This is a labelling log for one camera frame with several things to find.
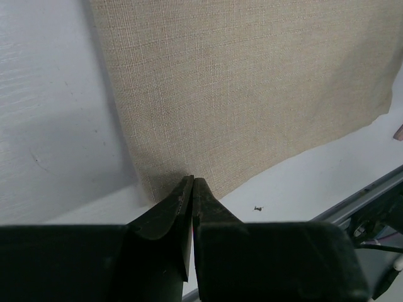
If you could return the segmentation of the aluminium front rail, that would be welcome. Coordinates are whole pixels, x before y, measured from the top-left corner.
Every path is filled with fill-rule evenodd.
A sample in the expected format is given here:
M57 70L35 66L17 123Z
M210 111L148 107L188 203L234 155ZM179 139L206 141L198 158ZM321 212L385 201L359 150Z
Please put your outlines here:
M344 222L355 212L372 202L377 197L381 196L383 193L394 189L398 186L402 186L402 169L397 168L394 171L388 173L387 175L381 177L375 182L371 183L369 186L363 188L352 196L348 197L344 201L340 202L336 206L333 206L329 210L323 212L319 216L315 217L311 221L320 221L333 224L348 236L348 234L343 230L342 226ZM184 297L185 301L202 301L199 297L198 287L196 290L190 292Z

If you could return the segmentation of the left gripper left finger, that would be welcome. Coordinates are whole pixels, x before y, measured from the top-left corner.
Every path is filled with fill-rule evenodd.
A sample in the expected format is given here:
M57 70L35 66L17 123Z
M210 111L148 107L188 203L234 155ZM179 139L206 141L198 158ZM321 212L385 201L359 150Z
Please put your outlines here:
M180 301L193 176L125 225L1 228L2 301Z

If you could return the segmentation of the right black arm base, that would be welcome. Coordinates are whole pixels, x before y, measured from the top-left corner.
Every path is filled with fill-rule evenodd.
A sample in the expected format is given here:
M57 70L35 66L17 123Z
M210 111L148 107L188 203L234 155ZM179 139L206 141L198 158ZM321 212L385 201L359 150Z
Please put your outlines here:
M342 228L355 247L374 301L402 272L402 186L355 211Z

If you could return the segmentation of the pink handled fork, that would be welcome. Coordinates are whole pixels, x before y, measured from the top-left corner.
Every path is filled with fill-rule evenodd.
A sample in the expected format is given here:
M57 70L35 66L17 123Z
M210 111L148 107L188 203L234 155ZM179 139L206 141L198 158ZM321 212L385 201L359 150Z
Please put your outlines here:
M403 141L403 125L399 127L399 129L393 135L393 139L398 141Z

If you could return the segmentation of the beige cloth napkin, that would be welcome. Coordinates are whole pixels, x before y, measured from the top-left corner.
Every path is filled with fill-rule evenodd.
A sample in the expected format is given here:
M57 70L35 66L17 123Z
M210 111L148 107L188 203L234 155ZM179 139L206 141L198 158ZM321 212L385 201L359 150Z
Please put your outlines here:
M222 198L388 113L401 1L91 1L150 201L187 175Z

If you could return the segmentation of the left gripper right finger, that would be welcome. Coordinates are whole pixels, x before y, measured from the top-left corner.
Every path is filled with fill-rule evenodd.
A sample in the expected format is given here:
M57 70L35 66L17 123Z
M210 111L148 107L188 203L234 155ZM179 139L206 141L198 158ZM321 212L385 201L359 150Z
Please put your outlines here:
M193 240L202 301L367 301L353 245L320 221L244 223L193 184Z

